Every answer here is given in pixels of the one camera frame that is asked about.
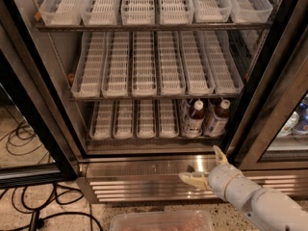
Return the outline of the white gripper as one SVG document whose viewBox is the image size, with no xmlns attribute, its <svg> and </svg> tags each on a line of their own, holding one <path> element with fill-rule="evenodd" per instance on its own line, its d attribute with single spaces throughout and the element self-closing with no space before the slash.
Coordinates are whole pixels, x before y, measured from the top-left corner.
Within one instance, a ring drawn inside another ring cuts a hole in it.
<svg viewBox="0 0 308 231">
<path fill-rule="evenodd" d="M 261 186 L 246 178 L 236 167 L 227 164 L 227 157 L 218 146 L 214 145 L 213 148 L 218 166 L 210 172 L 209 182 L 203 172 L 181 172 L 179 177 L 184 183 L 204 191 L 211 187 L 212 192 L 220 199 L 243 210 Z"/>
</svg>

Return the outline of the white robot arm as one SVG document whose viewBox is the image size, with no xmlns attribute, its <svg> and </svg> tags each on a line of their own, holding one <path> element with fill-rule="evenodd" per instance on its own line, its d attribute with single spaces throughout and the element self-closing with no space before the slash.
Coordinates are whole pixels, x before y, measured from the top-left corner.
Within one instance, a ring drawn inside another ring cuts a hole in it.
<svg viewBox="0 0 308 231">
<path fill-rule="evenodd" d="M 216 166 L 209 172 L 181 172 L 179 178 L 201 190 L 211 190 L 229 202 L 260 231 L 308 231 L 308 212 L 286 194 L 262 187 L 232 166 L 216 145 Z"/>
</svg>

